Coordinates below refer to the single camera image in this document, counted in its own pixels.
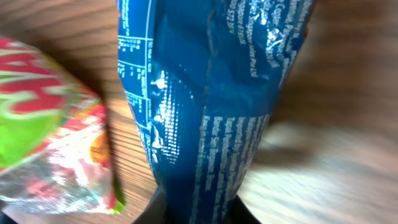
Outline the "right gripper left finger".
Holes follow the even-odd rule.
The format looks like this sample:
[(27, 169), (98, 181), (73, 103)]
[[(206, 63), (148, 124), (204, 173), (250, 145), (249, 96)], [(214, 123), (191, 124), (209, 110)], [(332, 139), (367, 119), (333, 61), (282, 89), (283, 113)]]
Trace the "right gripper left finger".
[(132, 224), (171, 224), (171, 213), (165, 195), (159, 187), (156, 188), (145, 210)]

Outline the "blue snack wrapper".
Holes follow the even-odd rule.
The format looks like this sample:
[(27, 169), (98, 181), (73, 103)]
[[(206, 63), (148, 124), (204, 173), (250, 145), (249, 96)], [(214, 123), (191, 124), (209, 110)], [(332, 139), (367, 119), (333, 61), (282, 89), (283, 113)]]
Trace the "blue snack wrapper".
[(223, 223), (313, 0), (118, 0), (118, 73), (174, 223)]

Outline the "green snack bag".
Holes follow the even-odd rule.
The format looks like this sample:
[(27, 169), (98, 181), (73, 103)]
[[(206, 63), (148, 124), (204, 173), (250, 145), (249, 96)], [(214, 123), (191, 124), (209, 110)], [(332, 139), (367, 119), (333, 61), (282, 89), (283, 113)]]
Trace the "green snack bag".
[(101, 98), (41, 50), (1, 38), (1, 202), (119, 213)]

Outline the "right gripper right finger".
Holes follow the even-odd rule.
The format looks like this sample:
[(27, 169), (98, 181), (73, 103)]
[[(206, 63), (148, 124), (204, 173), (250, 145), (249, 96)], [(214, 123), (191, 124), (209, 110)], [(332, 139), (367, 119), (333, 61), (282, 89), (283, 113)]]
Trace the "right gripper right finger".
[(228, 224), (261, 224), (248, 210), (239, 196), (233, 200), (228, 212)]

